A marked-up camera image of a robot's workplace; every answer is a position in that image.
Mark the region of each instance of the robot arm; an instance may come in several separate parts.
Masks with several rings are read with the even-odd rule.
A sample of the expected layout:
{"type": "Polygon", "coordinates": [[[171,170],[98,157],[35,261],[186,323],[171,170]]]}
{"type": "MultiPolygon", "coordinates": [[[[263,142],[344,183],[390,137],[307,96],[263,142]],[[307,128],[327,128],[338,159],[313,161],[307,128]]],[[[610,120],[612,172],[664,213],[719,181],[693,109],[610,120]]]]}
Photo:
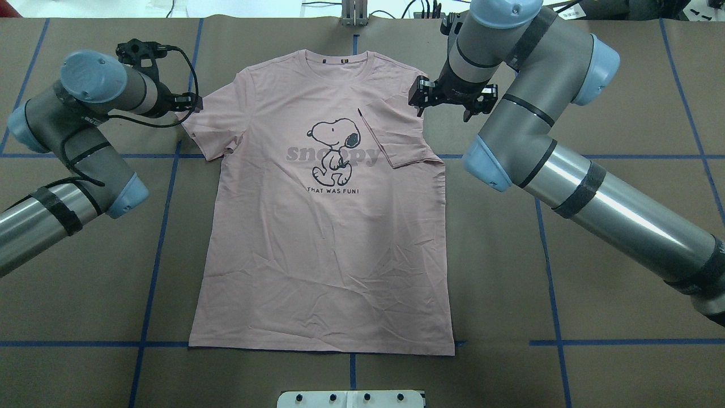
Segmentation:
{"type": "MultiPolygon", "coordinates": [[[[189,62],[176,47],[137,39],[118,44],[119,60],[91,50],[73,52],[60,79],[10,115],[8,128],[19,142],[35,152],[52,151],[72,176],[37,189],[0,213],[0,277],[97,216],[107,213],[116,219],[148,197],[144,183],[97,126],[126,118],[108,115],[113,109],[148,118],[201,109],[198,87],[195,94],[177,95],[159,81],[155,60],[169,50],[180,51],[189,62]],[[142,60],[151,60],[151,66],[142,67],[142,60]]],[[[153,127],[180,123],[127,119],[153,127]]]]}
{"type": "Polygon", "coordinates": [[[619,57],[541,0],[473,0],[444,21],[448,59],[437,81],[419,77],[410,104],[464,105],[464,120],[490,111],[489,79],[501,62],[518,75],[463,156],[496,190],[538,197],[655,272],[725,326],[725,245],[602,166],[558,144],[549,130],[569,103],[585,105],[609,84],[619,57]]]}

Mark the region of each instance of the black wire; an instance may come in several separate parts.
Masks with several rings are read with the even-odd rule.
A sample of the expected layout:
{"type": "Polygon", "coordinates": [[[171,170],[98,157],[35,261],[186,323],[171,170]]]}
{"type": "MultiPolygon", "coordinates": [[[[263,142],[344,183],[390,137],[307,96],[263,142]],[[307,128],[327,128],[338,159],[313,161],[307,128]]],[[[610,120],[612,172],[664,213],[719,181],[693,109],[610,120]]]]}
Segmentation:
{"type": "Polygon", "coordinates": [[[169,18],[171,15],[171,12],[174,11],[174,7],[176,6],[176,0],[171,0],[171,10],[166,14],[166,18],[169,18]]]}
{"type": "Polygon", "coordinates": [[[78,170],[78,168],[75,167],[75,164],[71,163],[68,159],[68,153],[65,150],[65,145],[70,141],[76,134],[78,134],[79,131],[82,131],[85,128],[80,128],[77,131],[74,131],[73,133],[69,134],[63,140],[60,142],[60,158],[63,160],[63,163],[70,169],[73,173],[76,173],[80,179],[85,180],[93,185],[96,185],[98,187],[105,187],[106,184],[102,181],[96,180],[93,177],[90,177],[88,174],[83,173],[82,171],[78,170]]]}
{"type": "MultiPolygon", "coordinates": [[[[60,179],[60,180],[53,181],[52,183],[46,184],[43,187],[49,189],[51,187],[55,187],[55,186],[60,185],[60,184],[69,184],[69,183],[70,184],[76,184],[75,182],[76,181],[80,181],[80,180],[82,180],[82,178],[80,178],[80,177],[67,177],[65,179],[60,179]]],[[[25,200],[27,200],[28,198],[31,198],[31,197],[32,197],[32,195],[29,195],[29,194],[26,195],[26,196],[24,196],[23,198],[21,198],[18,201],[16,201],[15,204],[13,204],[13,205],[9,206],[8,208],[6,208],[5,211],[8,211],[10,208],[15,207],[16,205],[22,203],[23,201],[25,201],[25,200]]]]}
{"type": "Polygon", "coordinates": [[[566,6],[564,6],[564,7],[560,8],[560,9],[559,9],[559,10],[558,10],[558,11],[556,12],[556,14],[560,14],[561,12],[564,12],[564,11],[566,11],[566,10],[570,9],[571,7],[574,7],[574,6],[576,6],[577,4],[579,4],[579,3],[581,3],[581,2],[582,2],[582,0],[575,0],[575,1],[572,1],[571,3],[567,4],[566,6]]]}
{"type": "Polygon", "coordinates": [[[107,117],[109,119],[123,119],[124,121],[138,123],[139,125],[148,126],[150,128],[172,128],[174,126],[181,124],[186,119],[188,119],[189,116],[191,116],[191,113],[194,111],[194,108],[196,107],[196,101],[199,98],[199,81],[196,79],[196,71],[194,70],[194,66],[191,64],[189,57],[186,56],[186,53],[181,48],[179,48],[177,46],[167,46],[167,47],[169,50],[178,51],[181,53],[181,55],[183,55],[183,58],[186,60],[186,64],[188,64],[189,69],[191,69],[191,76],[194,77],[194,101],[191,103],[191,107],[189,108],[186,115],[177,122],[166,123],[164,125],[157,125],[156,123],[144,122],[144,121],[140,121],[140,120],[134,119],[134,118],[129,118],[128,116],[123,116],[123,115],[108,115],[107,117]]]}
{"type": "Polygon", "coordinates": [[[412,6],[413,3],[415,3],[415,2],[416,2],[416,0],[410,0],[410,3],[408,3],[408,5],[405,7],[405,10],[403,11],[403,16],[401,16],[401,18],[405,18],[405,13],[407,13],[410,6],[412,6]]]}
{"type": "Polygon", "coordinates": [[[395,18],[395,16],[394,16],[394,15],[392,15],[392,14],[388,13],[388,12],[387,12],[387,11],[385,11],[385,10],[375,10],[374,12],[371,12],[371,13],[370,13],[370,15],[374,15],[375,13],[385,13],[385,14],[389,15],[390,17],[393,17],[393,18],[395,18]]]}

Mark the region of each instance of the metal bracket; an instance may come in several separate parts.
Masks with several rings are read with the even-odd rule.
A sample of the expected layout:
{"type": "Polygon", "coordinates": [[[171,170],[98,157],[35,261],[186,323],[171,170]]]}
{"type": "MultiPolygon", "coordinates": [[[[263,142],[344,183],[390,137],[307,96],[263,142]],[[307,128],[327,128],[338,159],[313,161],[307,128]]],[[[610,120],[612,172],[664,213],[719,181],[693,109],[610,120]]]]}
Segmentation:
{"type": "Polygon", "coordinates": [[[368,0],[342,0],[341,24],[368,25],[368,0]]]}
{"type": "Polygon", "coordinates": [[[287,391],[277,408],[426,408],[426,394],[413,390],[287,391]]]}

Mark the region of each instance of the t-shirt hem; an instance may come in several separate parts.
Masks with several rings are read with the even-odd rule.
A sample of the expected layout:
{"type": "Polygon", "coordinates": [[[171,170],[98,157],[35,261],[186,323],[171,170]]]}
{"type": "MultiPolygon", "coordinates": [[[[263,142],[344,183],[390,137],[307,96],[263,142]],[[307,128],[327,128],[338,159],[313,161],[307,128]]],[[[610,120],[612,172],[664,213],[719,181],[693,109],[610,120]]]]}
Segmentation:
{"type": "Polygon", "coordinates": [[[377,343],[365,346],[333,346],[331,344],[310,341],[300,343],[299,341],[255,341],[255,340],[227,340],[218,338],[191,337],[188,341],[189,347],[223,347],[223,348],[248,348],[254,350],[270,351],[337,351],[340,353],[372,353],[372,354],[413,354],[420,356],[454,356],[455,344],[425,344],[425,345],[401,345],[400,343],[377,343]]]}

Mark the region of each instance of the snoopy graphic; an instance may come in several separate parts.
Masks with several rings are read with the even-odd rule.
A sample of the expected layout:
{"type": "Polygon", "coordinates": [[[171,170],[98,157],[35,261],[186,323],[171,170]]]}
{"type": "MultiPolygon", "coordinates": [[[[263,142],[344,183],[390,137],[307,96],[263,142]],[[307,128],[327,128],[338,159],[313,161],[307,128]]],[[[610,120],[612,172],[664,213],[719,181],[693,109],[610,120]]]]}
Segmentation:
{"type": "Polygon", "coordinates": [[[312,177],[327,187],[347,184],[352,176],[352,165],[349,160],[342,160],[340,149],[352,149],[360,144],[360,130],[355,122],[348,118],[319,122],[307,132],[307,136],[330,148],[322,158],[322,167],[312,169],[312,177]]]}

